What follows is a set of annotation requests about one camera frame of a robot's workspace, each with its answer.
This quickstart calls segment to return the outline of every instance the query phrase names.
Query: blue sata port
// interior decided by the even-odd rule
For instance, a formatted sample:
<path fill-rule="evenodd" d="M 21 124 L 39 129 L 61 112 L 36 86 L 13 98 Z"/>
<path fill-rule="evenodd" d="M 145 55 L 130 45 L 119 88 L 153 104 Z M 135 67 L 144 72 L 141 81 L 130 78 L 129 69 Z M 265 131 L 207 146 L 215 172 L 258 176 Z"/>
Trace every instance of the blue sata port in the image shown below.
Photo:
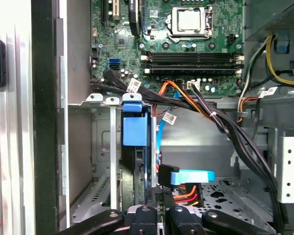
<path fill-rule="evenodd" d="M 121 64 L 121 59 L 109 59 L 109 64 L 118 64 L 120 65 Z"/>

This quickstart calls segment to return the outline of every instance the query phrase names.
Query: sata port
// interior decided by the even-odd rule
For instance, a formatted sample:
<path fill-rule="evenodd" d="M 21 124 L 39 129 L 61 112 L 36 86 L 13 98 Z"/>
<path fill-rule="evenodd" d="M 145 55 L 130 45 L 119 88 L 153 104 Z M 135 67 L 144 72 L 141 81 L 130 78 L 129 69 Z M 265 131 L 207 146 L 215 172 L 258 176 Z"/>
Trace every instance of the sata port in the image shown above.
<path fill-rule="evenodd" d="M 120 70 L 120 65 L 109 65 L 111 70 Z"/>
<path fill-rule="evenodd" d="M 121 59 L 109 59 L 109 64 L 121 64 Z"/>

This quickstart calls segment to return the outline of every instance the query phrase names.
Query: barcode label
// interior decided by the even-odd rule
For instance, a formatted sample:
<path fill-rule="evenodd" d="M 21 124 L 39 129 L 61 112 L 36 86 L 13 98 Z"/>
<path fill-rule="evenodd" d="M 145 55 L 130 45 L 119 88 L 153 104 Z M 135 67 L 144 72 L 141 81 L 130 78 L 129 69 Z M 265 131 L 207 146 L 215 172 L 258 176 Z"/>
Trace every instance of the barcode label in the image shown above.
<path fill-rule="evenodd" d="M 267 90 L 266 96 L 267 95 L 273 95 L 276 91 L 276 89 L 278 89 L 278 87 L 271 87 Z"/>
<path fill-rule="evenodd" d="M 126 89 L 126 92 L 137 93 L 140 86 L 141 86 L 141 82 L 136 80 L 135 78 L 132 78 L 131 81 L 129 82 L 127 89 Z"/>
<path fill-rule="evenodd" d="M 276 89 L 278 89 L 278 87 L 271 87 L 267 91 L 260 92 L 259 98 L 263 98 L 267 95 L 273 95 L 275 93 Z"/>
<path fill-rule="evenodd" d="M 173 125 L 175 123 L 176 116 L 168 112 L 165 112 L 165 115 L 163 116 L 162 120 L 166 121 L 170 125 Z"/>
<path fill-rule="evenodd" d="M 260 92 L 260 95 L 258 98 L 263 98 L 266 96 L 266 94 L 267 94 L 267 91 L 262 91 L 262 92 Z"/>

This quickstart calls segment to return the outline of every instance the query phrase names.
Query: ventilation holes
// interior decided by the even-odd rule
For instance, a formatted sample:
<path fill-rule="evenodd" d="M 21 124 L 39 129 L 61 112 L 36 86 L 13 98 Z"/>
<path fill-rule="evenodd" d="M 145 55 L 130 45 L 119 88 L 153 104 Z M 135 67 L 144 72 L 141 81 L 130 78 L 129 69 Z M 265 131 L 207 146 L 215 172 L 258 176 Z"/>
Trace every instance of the ventilation holes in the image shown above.
<path fill-rule="evenodd" d="M 268 31 L 294 31 L 294 9 L 290 10 L 287 14 L 276 20 L 275 23 L 271 24 Z"/>
<path fill-rule="evenodd" d="M 99 188 L 98 191 L 96 192 L 95 196 L 93 197 L 92 202 L 96 201 L 96 200 L 99 198 L 100 194 L 102 193 L 102 191 L 104 190 L 104 188 L 105 188 L 106 185 L 108 184 L 109 180 L 110 180 L 110 176 L 108 176 L 108 177 L 103 181 L 102 185 L 100 186 L 100 188 Z"/>

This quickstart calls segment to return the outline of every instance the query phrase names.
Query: white sticker label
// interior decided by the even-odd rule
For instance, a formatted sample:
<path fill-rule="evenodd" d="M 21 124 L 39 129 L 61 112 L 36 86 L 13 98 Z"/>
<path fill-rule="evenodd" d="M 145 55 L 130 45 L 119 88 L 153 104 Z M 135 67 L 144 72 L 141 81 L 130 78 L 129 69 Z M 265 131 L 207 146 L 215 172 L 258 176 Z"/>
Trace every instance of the white sticker label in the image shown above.
<path fill-rule="evenodd" d="M 163 116 L 162 120 L 166 121 L 170 125 L 173 125 L 175 123 L 176 116 L 168 112 L 165 112 L 165 115 Z"/>
<path fill-rule="evenodd" d="M 266 96 L 266 94 L 267 94 L 267 91 L 262 91 L 262 92 L 260 92 L 260 95 L 258 98 L 263 98 Z"/>
<path fill-rule="evenodd" d="M 136 80 L 135 78 L 132 78 L 131 81 L 129 82 L 127 89 L 126 89 L 126 92 L 137 93 L 140 86 L 141 86 L 141 82 Z"/>
<path fill-rule="evenodd" d="M 278 87 L 271 87 L 267 91 L 260 92 L 259 98 L 263 98 L 267 95 L 273 95 L 275 93 L 276 89 L 278 89 Z"/>
<path fill-rule="evenodd" d="M 267 90 L 266 96 L 267 95 L 273 95 L 276 91 L 276 89 L 278 89 L 278 87 L 271 87 Z"/>

